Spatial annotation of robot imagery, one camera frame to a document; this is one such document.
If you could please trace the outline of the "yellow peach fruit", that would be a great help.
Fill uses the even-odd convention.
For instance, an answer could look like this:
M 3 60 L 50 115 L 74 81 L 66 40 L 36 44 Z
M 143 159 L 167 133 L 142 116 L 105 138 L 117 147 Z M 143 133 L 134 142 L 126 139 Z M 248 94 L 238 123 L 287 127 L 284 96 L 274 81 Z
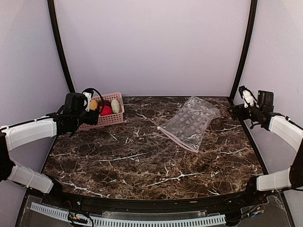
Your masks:
M 95 111 L 98 109 L 98 101 L 97 100 L 91 100 L 90 102 L 90 110 Z

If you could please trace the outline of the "red tomato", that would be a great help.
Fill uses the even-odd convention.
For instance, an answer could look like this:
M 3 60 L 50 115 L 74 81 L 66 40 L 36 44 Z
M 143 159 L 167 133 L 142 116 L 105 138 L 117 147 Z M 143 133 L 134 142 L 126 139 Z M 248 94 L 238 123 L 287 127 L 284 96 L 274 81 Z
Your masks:
M 100 113 L 101 116 L 107 116 L 112 114 L 113 114 L 113 110 L 110 106 L 106 105 L 101 109 L 101 113 Z

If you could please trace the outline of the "pink perforated plastic basket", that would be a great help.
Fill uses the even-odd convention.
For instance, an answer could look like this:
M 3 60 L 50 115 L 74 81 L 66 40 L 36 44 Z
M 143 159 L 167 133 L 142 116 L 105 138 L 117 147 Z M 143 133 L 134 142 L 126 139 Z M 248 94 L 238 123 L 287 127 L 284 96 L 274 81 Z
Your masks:
M 104 126 L 110 126 L 110 125 L 120 124 L 120 123 L 124 122 L 125 109 L 124 109 L 124 104 L 123 104 L 123 99 L 122 99 L 121 93 L 116 92 L 116 93 L 102 95 L 102 98 L 104 99 L 104 101 L 109 101 L 109 102 L 111 102 L 113 99 L 116 100 L 119 103 L 119 113 L 112 113 L 112 114 L 104 115 L 104 116 L 99 115 L 97 125 L 82 124 L 79 127 L 80 131 L 90 130 L 90 129 L 94 129 L 94 128 L 101 128 Z

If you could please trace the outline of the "pale green radish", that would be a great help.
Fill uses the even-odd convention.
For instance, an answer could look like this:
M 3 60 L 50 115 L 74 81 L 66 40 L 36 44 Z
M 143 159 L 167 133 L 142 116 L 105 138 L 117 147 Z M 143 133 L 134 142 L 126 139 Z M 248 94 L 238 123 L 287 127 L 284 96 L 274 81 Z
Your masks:
M 112 108 L 113 113 L 115 113 L 115 114 L 120 113 L 120 104 L 119 104 L 118 100 L 113 99 L 111 101 L 111 108 Z

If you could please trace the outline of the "clear zip top bag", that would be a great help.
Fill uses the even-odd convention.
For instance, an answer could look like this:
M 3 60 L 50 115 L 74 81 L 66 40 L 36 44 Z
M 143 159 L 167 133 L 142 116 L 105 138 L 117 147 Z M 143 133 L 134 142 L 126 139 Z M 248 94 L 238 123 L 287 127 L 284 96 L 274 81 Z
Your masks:
M 197 153 L 206 128 L 220 116 L 220 110 L 213 104 L 192 96 L 171 119 L 157 129 L 182 148 Z

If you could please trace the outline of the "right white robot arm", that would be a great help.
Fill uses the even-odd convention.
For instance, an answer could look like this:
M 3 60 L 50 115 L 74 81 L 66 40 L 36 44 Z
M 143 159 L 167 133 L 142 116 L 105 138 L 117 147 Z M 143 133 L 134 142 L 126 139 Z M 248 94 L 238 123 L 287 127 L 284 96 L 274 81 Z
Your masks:
M 289 167 L 274 173 L 260 175 L 250 180 L 247 191 L 242 194 L 242 202 L 252 205 L 260 197 L 260 192 L 303 190 L 303 128 L 292 119 L 274 111 L 274 93 L 259 90 L 257 96 L 245 86 L 239 87 L 242 103 L 232 107 L 232 114 L 241 120 L 251 122 L 279 138 L 293 150 L 294 158 Z

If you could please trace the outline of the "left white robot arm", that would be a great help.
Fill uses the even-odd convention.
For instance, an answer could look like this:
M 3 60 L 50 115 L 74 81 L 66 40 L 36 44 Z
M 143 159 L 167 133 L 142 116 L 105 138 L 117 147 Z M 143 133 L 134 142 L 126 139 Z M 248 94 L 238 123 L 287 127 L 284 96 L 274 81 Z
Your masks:
M 0 179 L 48 194 L 49 200 L 56 206 L 63 206 L 67 202 L 67 196 L 61 192 L 61 184 L 45 174 L 12 160 L 9 152 L 37 140 L 67 133 L 73 135 L 82 124 L 97 125 L 100 110 L 92 103 L 96 92 L 94 88 L 87 88 L 82 93 L 68 93 L 64 105 L 57 112 L 27 122 L 2 126 L 0 128 Z

